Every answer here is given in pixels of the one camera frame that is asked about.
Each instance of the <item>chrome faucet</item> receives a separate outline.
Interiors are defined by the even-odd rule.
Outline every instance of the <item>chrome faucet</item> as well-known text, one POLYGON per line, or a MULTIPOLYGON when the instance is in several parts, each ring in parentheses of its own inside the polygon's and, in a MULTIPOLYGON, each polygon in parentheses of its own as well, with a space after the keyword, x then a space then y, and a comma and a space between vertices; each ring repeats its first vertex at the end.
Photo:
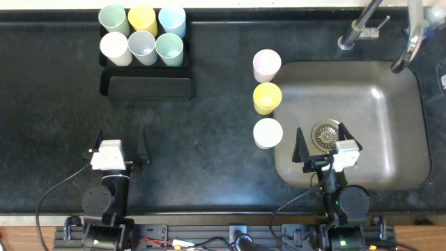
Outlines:
MULTIPOLYGON (((347 34, 341 36, 338 40, 338 46, 343 50, 351 50, 355 45, 355 41, 360 37, 365 30, 365 24, 369 21, 375 10, 383 0, 372 0, 369 5, 362 11, 357 20, 351 23, 347 34)), ((424 17, 422 0, 407 0, 409 12, 410 33, 406 50, 401 57, 395 61, 390 69, 394 73, 400 73, 415 57, 420 48, 423 31, 424 31, 424 17)))

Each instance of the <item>wall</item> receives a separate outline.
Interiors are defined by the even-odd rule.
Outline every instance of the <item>wall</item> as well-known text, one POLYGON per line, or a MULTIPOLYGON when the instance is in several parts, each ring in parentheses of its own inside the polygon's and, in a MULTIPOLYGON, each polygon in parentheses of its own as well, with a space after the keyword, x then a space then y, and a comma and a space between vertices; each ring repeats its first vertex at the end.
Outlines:
MULTIPOLYGON (((432 6, 437 0, 422 0, 432 6)), ((154 8, 362 7, 370 0, 0 0, 0 9, 98 9, 117 3, 126 8, 148 4, 154 8)), ((406 0, 384 0, 381 6, 406 6, 406 0)))

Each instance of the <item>pink cup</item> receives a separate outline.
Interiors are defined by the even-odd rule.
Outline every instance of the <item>pink cup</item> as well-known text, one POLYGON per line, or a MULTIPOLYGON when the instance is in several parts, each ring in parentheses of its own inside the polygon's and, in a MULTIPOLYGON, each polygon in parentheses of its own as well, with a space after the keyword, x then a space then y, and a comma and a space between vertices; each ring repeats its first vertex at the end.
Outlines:
POLYGON ((277 52, 269 49, 257 52, 252 60, 254 77, 260 83, 270 82, 282 65, 282 60, 277 52))

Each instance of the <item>sink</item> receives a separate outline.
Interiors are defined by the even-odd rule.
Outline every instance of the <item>sink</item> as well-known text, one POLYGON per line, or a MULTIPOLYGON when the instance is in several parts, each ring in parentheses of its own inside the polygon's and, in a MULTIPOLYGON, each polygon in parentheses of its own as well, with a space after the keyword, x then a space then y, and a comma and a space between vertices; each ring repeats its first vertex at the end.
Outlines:
POLYGON ((295 62, 280 69, 273 82, 283 98, 274 119, 284 136, 275 147, 275 167, 286 183, 308 188, 312 175, 291 161, 297 128, 310 155, 318 155, 336 140, 337 122, 364 147, 357 164, 344 170, 348 183, 398 190, 418 188, 428 179, 431 162, 419 84, 409 69, 392 73, 391 64, 295 62))

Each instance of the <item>drain strainer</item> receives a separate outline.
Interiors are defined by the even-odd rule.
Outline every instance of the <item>drain strainer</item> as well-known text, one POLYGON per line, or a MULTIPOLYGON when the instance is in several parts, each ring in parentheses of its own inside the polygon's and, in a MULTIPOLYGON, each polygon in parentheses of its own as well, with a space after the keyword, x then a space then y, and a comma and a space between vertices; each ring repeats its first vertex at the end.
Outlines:
POLYGON ((335 143, 339 141, 339 122, 332 119, 326 119, 317 123, 313 127, 313 143, 322 151, 331 151, 335 143))

